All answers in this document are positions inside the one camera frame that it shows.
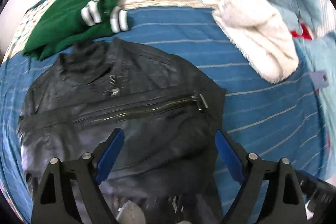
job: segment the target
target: jacket zipper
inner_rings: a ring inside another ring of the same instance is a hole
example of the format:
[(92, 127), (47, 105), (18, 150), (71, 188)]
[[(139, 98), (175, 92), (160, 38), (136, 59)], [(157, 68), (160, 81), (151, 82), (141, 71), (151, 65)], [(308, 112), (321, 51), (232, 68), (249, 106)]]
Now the jacket zipper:
[(166, 112), (169, 110), (173, 110), (176, 108), (193, 105), (193, 104), (197, 105), (198, 109), (201, 112), (204, 112), (208, 108), (208, 105), (203, 95), (195, 92), (193, 95), (168, 100), (163, 103), (157, 103), (157, 104), (153, 104), (149, 106), (140, 106), (140, 107), (134, 107), (131, 109), (118, 110), (115, 112), (111, 112), (109, 114), (105, 114), (104, 117), (92, 119), (89, 122), (85, 122), (83, 126), (89, 123), (103, 122), (103, 121), (107, 121), (111, 119), (118, 120), (118, 121), (124, 121), (126, 119), (131, 119), (131, 118), (142, 118), (145, 116), (162, 113), (162, 112)]

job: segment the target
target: green sweater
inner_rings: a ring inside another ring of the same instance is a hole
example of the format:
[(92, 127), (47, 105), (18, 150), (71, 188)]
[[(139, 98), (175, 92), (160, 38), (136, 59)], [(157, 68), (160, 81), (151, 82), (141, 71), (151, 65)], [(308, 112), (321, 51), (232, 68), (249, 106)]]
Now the green sweater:
[(56, 0), (33, 29), (23, 54), (44, 60), (76, 42), (127, 31), (117, 0)]

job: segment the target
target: zippered pocket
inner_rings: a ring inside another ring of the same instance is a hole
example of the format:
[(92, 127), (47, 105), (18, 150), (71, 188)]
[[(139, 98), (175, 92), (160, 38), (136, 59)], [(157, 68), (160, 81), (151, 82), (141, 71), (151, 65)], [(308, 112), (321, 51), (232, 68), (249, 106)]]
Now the zippered pocket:
[(194, 92), (191, 95), (181, 96), (173, 99), (169, 99), (164, 102), (153, 103), (150, 105), (137, 106), (131, 108), (124, 108), (122, 110), (112, 111), (103, 115), (85, 118), (81, 120), (82, 126), (88, 124), (104, 122), (104, 121), (113, 121), (120, 122), (128, 119), (137, 119), (142, 117), (147, 117), (150, 115), (155, 115), (163, 113), (169, 110), (195, 105), (199, 111), (204, 112), (208, 105), (205, 101), (205, 98), (202, 94)]

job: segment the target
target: metal screw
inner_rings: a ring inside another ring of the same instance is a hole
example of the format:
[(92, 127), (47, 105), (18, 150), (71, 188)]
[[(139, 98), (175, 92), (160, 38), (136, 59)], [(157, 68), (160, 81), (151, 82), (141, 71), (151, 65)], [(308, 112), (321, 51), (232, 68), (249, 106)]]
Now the metal screw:
[(58, 162), (58, 158), (52, 158), (51, 160), (50, 160), (50, 163), (51, 164), (56, 164)]
[(289, 164), (289, 159), (287, 159), (287, 158), (282, 158), (282, 162), (283, 162), (284, 164)]
[(249, 158), (251, 160), (256, 160), (258, 158), (258, 155), (256, 153), (249, 153)]
[(89, 153), (89, 152), (84, 153), (82, 158), (85, 159), (85, 160), (88, 160), (89, 158), (91, 158), (91, 153)]

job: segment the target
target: mattress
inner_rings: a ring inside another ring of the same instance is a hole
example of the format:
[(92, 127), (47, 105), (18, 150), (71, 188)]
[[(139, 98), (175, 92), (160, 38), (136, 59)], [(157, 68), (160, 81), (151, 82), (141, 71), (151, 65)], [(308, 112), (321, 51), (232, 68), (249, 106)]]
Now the mattress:
[[(266, 160), (287, 157), (296, 169), (324, 178), (328, 159), (326, 128), (302, 53), (298, 69), (276, 85), (263, 80), (218, 27), (209, 8), (146, 7), (129, 10), (132, 28), (115, 36), (179, 55), (227, 89), (222, 128), (248, 152)], [(111, 41), (112, 37), (99, 40)], [(21, 52), (0, 67), (0, 185), (7, 200), (29, 223), (32, 199), (21, 167), (17, 124), (26, 91), (55, 61)], [(238, 190), (223, 161), (214, 173), (227, 212)], [(260, 210), (267, 183), (256, 204)]]

